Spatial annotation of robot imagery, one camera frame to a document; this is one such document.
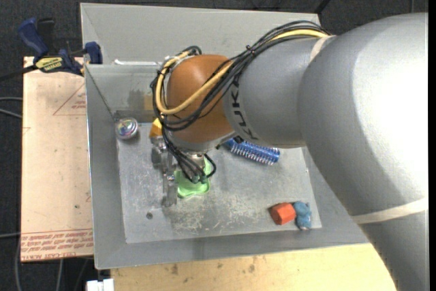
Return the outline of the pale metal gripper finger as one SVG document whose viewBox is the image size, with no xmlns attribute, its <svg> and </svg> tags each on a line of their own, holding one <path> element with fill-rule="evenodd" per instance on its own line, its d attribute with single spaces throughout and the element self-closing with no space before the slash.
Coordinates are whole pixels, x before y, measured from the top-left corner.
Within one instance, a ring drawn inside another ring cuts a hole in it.
<svg viewBox="0 0 436 291">
<path fill-rule="evenodd" d="M 163 174 L 163 198 L 162 207 L 170 206 L 170 179 L 166 173 Z"/>
<path fill-rule="evenodd" d="M 178 181 L 174 174 L 169 176 L 169 205 L 175 205 L 178 199 Z"/>
</svg>

